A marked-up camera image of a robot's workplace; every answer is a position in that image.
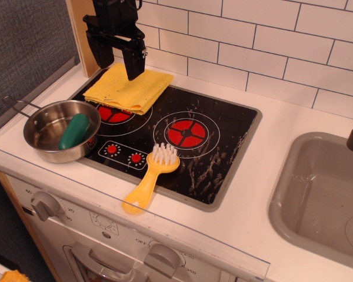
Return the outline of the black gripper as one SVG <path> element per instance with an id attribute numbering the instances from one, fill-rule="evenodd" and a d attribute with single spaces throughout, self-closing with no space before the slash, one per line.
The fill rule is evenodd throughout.
<path id="1" fill-rule="evenodd" d="M 122 51 L 129 81 L 145 71 L 145 34 L 136 26 L 142 1 L 93 1 L 96 15 L 85 15 L 86 37 L 100 68 L 114 62 L 112 47 Z"/>

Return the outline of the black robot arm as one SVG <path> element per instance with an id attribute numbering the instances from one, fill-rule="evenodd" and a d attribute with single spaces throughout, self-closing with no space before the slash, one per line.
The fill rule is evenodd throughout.
<path id="1" fill-rule="evenodd" d="M 85 15 L 86 37 L 100 68 L 114 62 L 113 48 L 122 52 L 128 80 L 145 70 L 145 34 L 136 26 L 142 1 L 93 1 L 95 15 Z"/>

